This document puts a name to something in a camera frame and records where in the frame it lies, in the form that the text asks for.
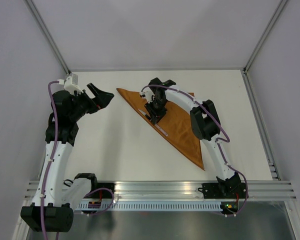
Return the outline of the orange-brown cloth napkin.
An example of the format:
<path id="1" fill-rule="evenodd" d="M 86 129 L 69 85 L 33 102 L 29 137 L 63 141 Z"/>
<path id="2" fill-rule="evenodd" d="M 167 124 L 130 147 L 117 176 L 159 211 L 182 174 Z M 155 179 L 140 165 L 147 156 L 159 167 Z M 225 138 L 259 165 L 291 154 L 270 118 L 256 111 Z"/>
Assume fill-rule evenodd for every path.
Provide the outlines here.
<path id="1" fill-rule="evenodd" d="M 160 134 L 167 142 L 169 142 L 175 149 L 177 149 L 183 156 L 185 156 L 194 165 L 204 170 L 204 163 L 202 157 L 201 143 L 195 137 L 192 127 L 190 115 L 177 106 L 173 102 L 167 102 L 165 108 L 166 115 L 159 121 L 158 125 L 168 134 L 165 136 L 152 124 L 145 116 L 143 116 L 138 109 L 144 111 L 148 116 L 145 104 L 147 101 L 140 97 L 137 91 L 129 91 L 123 88 L 117 88 L 117 92 L 143 118 L 158 134 Z"/>

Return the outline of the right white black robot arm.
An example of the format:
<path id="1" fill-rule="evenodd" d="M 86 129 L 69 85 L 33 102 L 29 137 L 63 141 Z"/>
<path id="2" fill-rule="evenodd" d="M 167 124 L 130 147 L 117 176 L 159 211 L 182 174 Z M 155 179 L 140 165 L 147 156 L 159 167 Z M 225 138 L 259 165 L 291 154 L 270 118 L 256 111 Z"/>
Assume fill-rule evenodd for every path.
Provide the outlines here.
<path id="1" fill-rule="evenodd" d="M 190 116 L 194 136 L 206 147 L 216 170 L 216 190 L 209 193 L 213 198 L 244 198 L 246 184 L 241 174 L 227 160 L 222 142 L 230 141 L 211 100 L 200 102 L 194 96 L 181 90 L 172 80 L 160 81 L 157 77 L 140 91 L 140 97 L 146 100 L 145 108 L 152 124 L 157 124 L 167 113 L 167 102 L 172 102 Z"/>

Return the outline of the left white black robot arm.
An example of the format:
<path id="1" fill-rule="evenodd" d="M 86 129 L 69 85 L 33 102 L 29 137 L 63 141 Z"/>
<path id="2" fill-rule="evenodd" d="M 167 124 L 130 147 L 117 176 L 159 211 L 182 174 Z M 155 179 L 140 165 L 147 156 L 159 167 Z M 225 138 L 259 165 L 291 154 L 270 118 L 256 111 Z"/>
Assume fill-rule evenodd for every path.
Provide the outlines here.
<path id="1" fill-rule="evenodd" d="M 83 198 L 94 198 L 99 193 L 94 173 L 79 173 L 70 187 L 63 191 L 67 163 L 79 131 L 78 121 L 86 114 L 106 108 L 114 94 L 102 91 L 92 83 L 87 85 L 94 95 L 85 90 L 64 87 L 48 90 L 52 113 L 45 131 L 45 159 L 40 181 L 29 206 L 21 209 L 20 216 L 44 239 L 48 233 L 67 233 L 73 224 L 74 213 Z"/>

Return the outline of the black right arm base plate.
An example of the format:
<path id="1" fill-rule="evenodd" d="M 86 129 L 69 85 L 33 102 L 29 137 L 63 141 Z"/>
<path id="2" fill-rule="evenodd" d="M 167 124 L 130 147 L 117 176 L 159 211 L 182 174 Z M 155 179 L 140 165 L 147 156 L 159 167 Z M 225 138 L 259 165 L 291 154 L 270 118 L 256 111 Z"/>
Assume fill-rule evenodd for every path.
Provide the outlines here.
<path id="1" fill-rule="evenodd" d="M 247 188 L 245 183 L 240 183 L 238 186 L 229 189 L 220 189 L 218 183 L 203 183 L 197 189 L 203 194 L 204 199 L 245 199 Z"/>

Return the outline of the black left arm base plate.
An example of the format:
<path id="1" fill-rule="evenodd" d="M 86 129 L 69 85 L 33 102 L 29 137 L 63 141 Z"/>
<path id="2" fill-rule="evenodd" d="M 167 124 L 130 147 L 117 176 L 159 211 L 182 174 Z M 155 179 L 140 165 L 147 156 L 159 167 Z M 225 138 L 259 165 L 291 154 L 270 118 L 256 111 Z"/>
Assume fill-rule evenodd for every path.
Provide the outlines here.
<path id="1" fill-rule="evenodd" d="M 101 182 L 94 186 L 89 194 L 89 198 L 93 199 L 111 199 L 115 192 L 115 184 L 111 182 Z"/>

